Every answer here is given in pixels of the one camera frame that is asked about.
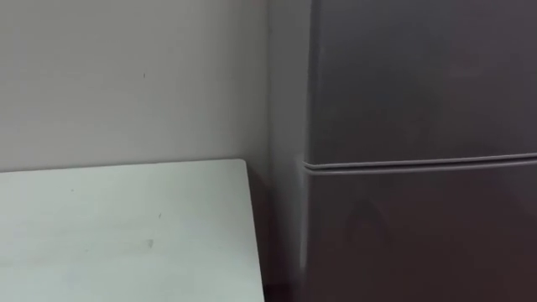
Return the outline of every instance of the freezer door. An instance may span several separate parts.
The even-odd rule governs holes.
[[[306,163],[537,153],[535,12],[529,0],[315,0]]]
[[[537,166],[310,178],[302,301],[537,301]]]

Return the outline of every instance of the wall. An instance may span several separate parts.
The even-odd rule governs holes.
[[[299,276],[311,0],[269,3],[270,168],[278,217],[270,229],[278,232],[279,261],[288,268],[274,276],[282,284]]]
[[[2,0],[0,170],[245,158],[267,176],[264,0]]]

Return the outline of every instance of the white table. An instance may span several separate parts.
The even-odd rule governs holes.
[[[0,174],[0,301],[263,301],[242,160]]]

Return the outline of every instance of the gray refrigerator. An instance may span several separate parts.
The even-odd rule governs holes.
[[[273,0],[298,299],[537,300],[537,2]]]

